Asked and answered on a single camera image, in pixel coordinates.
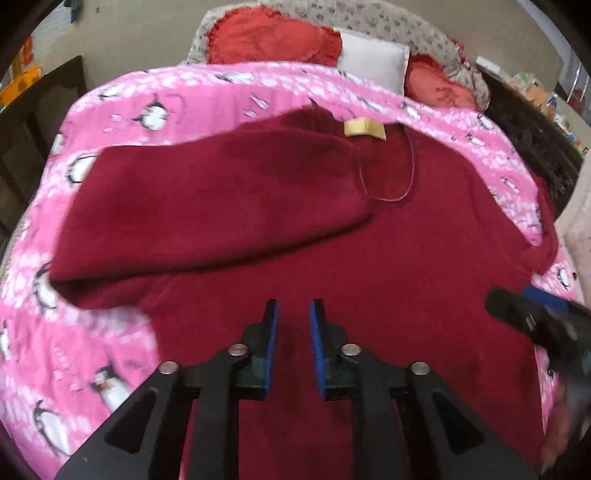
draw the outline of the wall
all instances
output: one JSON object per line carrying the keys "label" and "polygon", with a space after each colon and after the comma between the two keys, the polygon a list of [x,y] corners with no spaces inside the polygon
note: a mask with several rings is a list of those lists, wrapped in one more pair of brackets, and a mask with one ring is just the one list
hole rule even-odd
{"label": "wall", "polygon": [[[80,21],[38,56],[46,69],[81,54],[91,87],[131,70],[184,59],[195,30],[210,8],[224,0],[85,0]],[[535,72],[553,87],[562,61],[516,0],[397,0],[508,73]]]}

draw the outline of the white pillow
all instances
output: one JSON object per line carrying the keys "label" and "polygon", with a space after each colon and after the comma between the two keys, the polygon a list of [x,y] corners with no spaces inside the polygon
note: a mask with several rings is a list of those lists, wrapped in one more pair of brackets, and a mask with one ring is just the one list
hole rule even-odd
{"label": "white pillow", "polygon": [[373,80],[394,93],[404,95],[404,76],[410,47],[380,40],[348,28],[335,28],[343,40],[336,67],[361,78]]}

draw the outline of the wooden furniture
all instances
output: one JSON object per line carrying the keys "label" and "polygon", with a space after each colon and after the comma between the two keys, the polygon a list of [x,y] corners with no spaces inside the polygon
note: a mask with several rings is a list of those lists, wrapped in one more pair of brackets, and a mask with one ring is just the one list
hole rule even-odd
{"label": "wooden furniture", "polygon": [[486,115],[506,133],[526,165],[545,180],[558,217],[573,193],[583,157],[558,126],[519,93],[493,75],[484,73],[484,77],[491,89]]}
{"label": "wooden furniture", "polygon": [[[24,124],[35,148],[39,152],[40,158],[43,159],[39,165],[40,170],[43,170],[45,159],[47,159],[50,152],[50,146],[47,145],[41,133],[35,112],[41,98],[57,85],[75,89],[78,97],[87,92],[82,57],[77,56],[42,76],[20,94],[3,113],[0,113],[0,177],[4,179],[11,193],[17,198],[23,212],[28,206],[29,199],[26,193],[17,185],[12,173],[7,169],[3,156],[12,147],[16,130]],[[11,235],[11,229],[2,222],[0,222],[0,235],[3,237],[3,244],[8,241]]]}

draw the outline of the yellow tag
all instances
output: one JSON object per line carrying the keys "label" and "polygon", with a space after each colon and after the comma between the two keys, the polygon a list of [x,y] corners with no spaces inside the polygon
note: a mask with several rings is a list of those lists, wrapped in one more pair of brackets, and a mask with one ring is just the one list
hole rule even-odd
{"label": "yellow tag", "polygon": [[380,140],[386,140],[384,124],[366,117],[345,121],[345,136],[354,137],[355,135],[371,135]]}

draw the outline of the dark wooden cabinet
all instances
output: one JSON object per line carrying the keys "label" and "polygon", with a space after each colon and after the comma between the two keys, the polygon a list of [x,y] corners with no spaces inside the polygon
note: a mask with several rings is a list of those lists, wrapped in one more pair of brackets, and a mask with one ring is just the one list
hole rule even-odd
{"label": "dark wooden cabinet", "polygon": [[583,157],[558,126],[519,93],[501,80],[483,75],[491,89],[486,115],[501,127],[530,170],[545,180],[558,217],[573,193]]}

